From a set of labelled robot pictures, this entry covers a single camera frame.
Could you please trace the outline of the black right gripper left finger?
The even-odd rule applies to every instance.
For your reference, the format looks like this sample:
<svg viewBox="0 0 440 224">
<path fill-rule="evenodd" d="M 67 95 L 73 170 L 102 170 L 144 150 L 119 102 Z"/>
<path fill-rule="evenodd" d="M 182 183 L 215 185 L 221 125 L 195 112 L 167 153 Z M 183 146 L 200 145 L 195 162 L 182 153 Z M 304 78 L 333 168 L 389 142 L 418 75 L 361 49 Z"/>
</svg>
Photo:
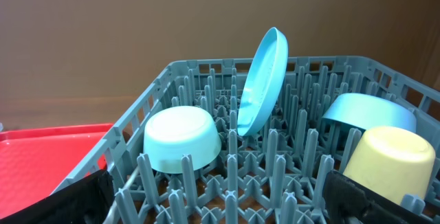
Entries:
<svg viewBox="0 0 440 224">
<path fill-rule="evenodd" d="M 101 224 L 114 199 L 113 177 L 99 170 L 2 218 L 1 224 Z"/>
</svg>

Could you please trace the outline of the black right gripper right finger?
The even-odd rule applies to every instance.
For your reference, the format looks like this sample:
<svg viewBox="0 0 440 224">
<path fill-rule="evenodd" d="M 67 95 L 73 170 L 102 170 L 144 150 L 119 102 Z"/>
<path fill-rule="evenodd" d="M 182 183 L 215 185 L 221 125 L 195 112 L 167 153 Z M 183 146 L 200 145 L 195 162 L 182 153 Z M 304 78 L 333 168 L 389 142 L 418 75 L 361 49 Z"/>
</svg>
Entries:
<svg viewBox="0 0 440 224">
<path fill-rule="evenodd" d="M 332 223 L 433 224 L 422 215 L 426 203 L 407 194 L 396 204 L 332 170 L 326 176 L 322 196 Z"/>
</svg>

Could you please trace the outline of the yellow cup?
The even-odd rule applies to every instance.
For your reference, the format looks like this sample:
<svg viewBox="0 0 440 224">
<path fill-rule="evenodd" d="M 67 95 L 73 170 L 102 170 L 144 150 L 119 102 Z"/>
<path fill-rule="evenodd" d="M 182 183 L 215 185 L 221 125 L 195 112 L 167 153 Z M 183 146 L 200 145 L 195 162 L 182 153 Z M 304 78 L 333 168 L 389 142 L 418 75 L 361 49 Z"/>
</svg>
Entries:
<svg viewBox="0 0 440 224">
<path fill-rule="evenodd" d="M 425 198 L 435 157 L 434 148 L 421 136 L 377 126 L 364 132 L 343 175 L 400 204 L 407 194 Z"/>
</svg>

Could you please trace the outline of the light blue bowl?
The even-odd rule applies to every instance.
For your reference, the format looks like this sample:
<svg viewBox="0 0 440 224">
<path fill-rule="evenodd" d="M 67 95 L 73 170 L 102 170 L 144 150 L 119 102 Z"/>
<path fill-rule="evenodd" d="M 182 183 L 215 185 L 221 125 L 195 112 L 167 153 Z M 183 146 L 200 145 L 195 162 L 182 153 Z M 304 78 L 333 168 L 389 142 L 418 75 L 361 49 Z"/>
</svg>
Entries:
<svg viewBox="0 0 440 224">
<path fill-rule="evenodd" d="M 415 133 L 417 128 L 415 115 L 405 107 L 363 93 L 339 95 L 322 118 L 364 131 L 376 126 L 394 126 Z"/>
</svg>

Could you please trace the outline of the green bowl with rice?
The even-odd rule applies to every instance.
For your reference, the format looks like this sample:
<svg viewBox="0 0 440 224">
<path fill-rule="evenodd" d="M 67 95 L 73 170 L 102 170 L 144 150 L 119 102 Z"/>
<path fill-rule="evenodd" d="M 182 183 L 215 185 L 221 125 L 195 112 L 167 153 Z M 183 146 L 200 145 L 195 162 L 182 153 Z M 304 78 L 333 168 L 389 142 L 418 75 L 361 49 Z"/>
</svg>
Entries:
<svg viewBox="0 0 440 224">
<path fill-rule="evenodd" d="M 207 166 L 221 151 L 212 116 L 199 107 L 179 106 L 159 111 L 144 127 L 143 153 L 153 170 L 182 173 L 182 157 L 190 155 L 195 170 Z"/>
</svg>

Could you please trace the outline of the light blue plate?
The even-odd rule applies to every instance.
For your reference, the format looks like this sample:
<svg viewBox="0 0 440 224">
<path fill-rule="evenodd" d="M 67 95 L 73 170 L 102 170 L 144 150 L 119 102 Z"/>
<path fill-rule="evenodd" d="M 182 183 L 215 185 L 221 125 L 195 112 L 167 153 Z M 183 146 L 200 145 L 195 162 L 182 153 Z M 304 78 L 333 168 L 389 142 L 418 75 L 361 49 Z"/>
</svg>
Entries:
<svg viewBox="0 0 440 224">
<path fill-rule="evenodd" d="M 281 92 L 287 59 L 285 35 L 275 27 L 270 28 L 247 74 L 238 111 L 238 135 L 255 135 L 264 127 Z"/>
</svg>

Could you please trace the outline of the white plastic spoon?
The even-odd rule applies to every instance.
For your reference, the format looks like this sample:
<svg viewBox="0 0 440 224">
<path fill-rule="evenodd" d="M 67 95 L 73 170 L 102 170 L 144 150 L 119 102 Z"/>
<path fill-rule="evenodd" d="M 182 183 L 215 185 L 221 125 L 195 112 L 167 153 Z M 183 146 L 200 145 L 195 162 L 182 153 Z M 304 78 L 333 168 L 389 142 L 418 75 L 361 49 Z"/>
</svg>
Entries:
<svg viewBox="0 0 440 224">
<path fill-rule="evenodd" d="M 139 171 L 139 167 L 136 167 L 123 188 L 120 188 L 116 192 L 115 201 L 110 207 L 103 224 L 117 223 L 119 218 L 117 217 L 116 212 L 119 212 L 120 218 L 124 223 L 140 223 L 133 198 L 129 192 L 129 188 L 134 183 L 135 178 L 139 175 Z"/>
</svg>

